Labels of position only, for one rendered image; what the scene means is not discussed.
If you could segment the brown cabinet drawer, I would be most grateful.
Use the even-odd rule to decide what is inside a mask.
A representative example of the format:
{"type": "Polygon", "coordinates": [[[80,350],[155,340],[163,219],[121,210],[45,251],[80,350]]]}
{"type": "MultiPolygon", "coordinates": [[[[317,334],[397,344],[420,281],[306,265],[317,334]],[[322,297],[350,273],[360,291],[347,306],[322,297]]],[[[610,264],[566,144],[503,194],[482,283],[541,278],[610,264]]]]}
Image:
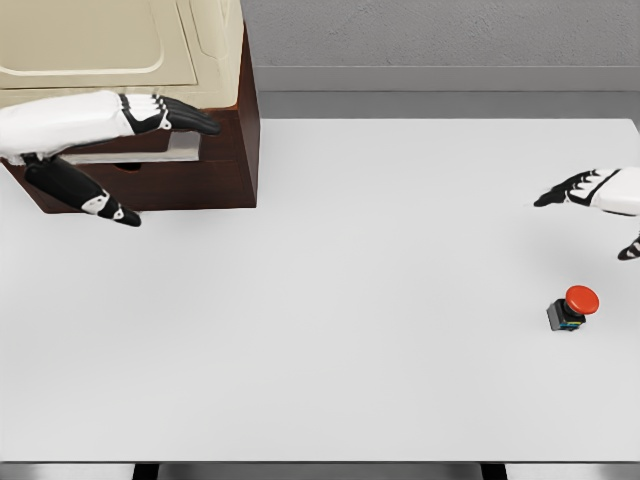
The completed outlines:
{"type": "Polygon", "coordinates": [[[89,152],[87,149],[70,151],[60,157],[73,164],[125,164],[195,162],[199,160],[201,136],[196,132],[171,132],[166,146],[130,147],[123,152],[103,145],[105,151],[89,152]]]}

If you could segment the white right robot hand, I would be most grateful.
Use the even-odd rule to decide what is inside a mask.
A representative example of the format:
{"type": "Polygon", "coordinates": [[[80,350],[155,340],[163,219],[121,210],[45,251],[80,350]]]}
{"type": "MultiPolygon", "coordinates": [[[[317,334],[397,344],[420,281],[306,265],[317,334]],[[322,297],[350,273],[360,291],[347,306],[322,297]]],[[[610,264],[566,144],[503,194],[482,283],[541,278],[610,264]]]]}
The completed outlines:
{"type": "Polygon", "coordinates": [[[640,218],[640,167],[593,169],[575,174],[543,193],[533,205],[572,203],[640,218]]]}

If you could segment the red push-button switch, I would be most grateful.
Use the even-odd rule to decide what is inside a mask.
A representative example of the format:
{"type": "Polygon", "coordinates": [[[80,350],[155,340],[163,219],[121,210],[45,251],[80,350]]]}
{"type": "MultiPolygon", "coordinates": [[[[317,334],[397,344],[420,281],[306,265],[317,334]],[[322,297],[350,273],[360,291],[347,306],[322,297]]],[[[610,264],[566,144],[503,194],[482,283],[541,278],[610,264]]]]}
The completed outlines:
{"type": "Polygon", "coordinates": [[[598,295],[589,287],[573,285],[562,298],[556,299],[547,308],[547,317],[552,331],[575,331],[588,315],[600,307],[598,295]]]}

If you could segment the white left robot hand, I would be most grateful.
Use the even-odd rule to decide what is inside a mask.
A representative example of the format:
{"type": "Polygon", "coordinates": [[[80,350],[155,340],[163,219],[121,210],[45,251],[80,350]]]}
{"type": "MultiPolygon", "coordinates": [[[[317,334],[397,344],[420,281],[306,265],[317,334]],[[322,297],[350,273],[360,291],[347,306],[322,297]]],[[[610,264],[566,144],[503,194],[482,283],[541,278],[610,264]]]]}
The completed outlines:
{"type": "Polygon", "coordinates": [[[60,153],[157,130],[215,136],[221,125],[191,105],[157,94],[101,90],[45,98],[0,108],[0,158],[23,166],[29,184],[65,205],[138,227],[136,212],[60,153]]]}

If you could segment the brown cabinet with cream top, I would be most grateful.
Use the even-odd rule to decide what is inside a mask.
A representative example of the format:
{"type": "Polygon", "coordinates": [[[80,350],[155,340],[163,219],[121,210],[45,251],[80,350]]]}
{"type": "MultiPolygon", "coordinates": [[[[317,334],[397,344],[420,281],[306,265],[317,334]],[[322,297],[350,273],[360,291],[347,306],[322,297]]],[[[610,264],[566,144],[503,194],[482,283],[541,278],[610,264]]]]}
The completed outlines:
{"type": "MultiPolygon", "coordinates": [[[[135,211],[252,208],[260,114],[240,0],[0,0],[0,108],[110,90],[159,94],[219,122],[195,162],[81,164],[135,211]]],[[[166,146],[155,131],[91,147],[166,146]]]]}

